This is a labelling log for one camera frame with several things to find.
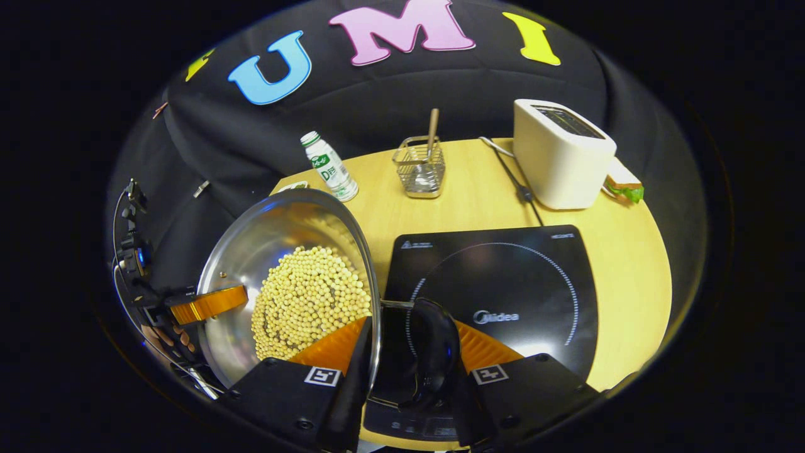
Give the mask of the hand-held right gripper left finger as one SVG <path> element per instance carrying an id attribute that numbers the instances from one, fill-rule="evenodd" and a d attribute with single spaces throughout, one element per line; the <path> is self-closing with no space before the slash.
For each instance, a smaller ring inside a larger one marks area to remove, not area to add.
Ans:
<path id="1" fill-rule="evenodd" d="M 228 392 L 228 410 L 293 452 L 354 452 L 370 387 L 371 316 L 314 345 L 300 363 L 267 358 Z"/>

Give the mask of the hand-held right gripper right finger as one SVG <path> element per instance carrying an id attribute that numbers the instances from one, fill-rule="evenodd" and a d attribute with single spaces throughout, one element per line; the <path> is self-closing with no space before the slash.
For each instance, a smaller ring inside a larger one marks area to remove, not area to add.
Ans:
<path id="1" fill-rule="evenodd" d="M 463 322 L 452 394 L 460 445 L 471 451 L 524 451 L 589 409 L 601 393 L 547 353 L 525 357 Z"/>

